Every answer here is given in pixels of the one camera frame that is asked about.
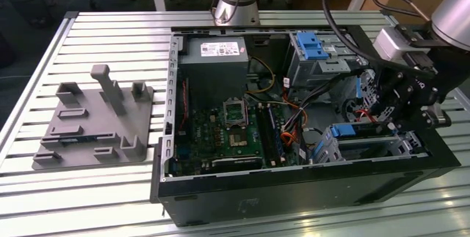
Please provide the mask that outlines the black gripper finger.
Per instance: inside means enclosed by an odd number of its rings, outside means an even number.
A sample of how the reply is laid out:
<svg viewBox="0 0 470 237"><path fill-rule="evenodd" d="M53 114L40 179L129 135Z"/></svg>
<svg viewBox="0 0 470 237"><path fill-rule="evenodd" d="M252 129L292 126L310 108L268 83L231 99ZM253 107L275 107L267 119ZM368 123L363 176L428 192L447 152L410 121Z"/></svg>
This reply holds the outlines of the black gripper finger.
<svg viewBox="0 0 470 237"><path fill-rule="evenodd" d="M451 126L450 116L442 110L442 104L438 102L427 106L404 105L400 109L394 110L387 122L399 132Z"/></svg>
<svg viewBox="0 0 470 237"><path fill-rule="evenodd" d="M376 76L376 101L370 107L372 115L387 108L390 122L408 122L423 106L435 102L431 79L404 71L382 69Z"/></svg>

